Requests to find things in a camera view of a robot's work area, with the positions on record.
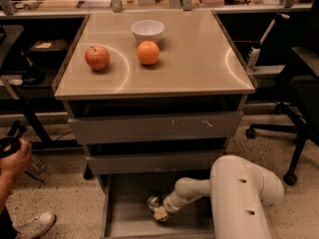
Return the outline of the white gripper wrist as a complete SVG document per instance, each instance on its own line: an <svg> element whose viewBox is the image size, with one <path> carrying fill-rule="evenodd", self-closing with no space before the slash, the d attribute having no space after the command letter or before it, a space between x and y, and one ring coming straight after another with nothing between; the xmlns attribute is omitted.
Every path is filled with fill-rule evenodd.
<svg viewBox="0 0 319 239"><path fill-rule="evenodd" d="M182 209L185 206L185 199L173 191L163 200L162 205L154 212L154 219L157 222L166 222L169 213L176 213Z"/></svg>

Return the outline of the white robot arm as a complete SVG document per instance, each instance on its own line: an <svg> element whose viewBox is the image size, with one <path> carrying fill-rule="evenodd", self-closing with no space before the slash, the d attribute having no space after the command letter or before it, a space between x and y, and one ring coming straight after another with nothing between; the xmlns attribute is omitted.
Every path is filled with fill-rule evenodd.
<svg viewBox="0 0 319 239"><path fill-rule="evenodd" d="M183 177L163 200L148 199L154 219L202 197L210 199L215 239L272 239L264 209L280 203L284 188L272 171L236 155L217 159L205 180Z"/></svg>

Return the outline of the person's hand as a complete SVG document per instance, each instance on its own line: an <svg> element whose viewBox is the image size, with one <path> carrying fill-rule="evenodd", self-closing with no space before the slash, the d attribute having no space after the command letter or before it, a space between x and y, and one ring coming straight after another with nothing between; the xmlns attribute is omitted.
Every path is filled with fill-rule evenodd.
<svg viewBox="0 0 319 239"><path fill-rule="evenodd" d="M13 185L17 178L30 166L32 144L25 139L20 140L20 148L0 162L0 182L7 186Z"/></svg>

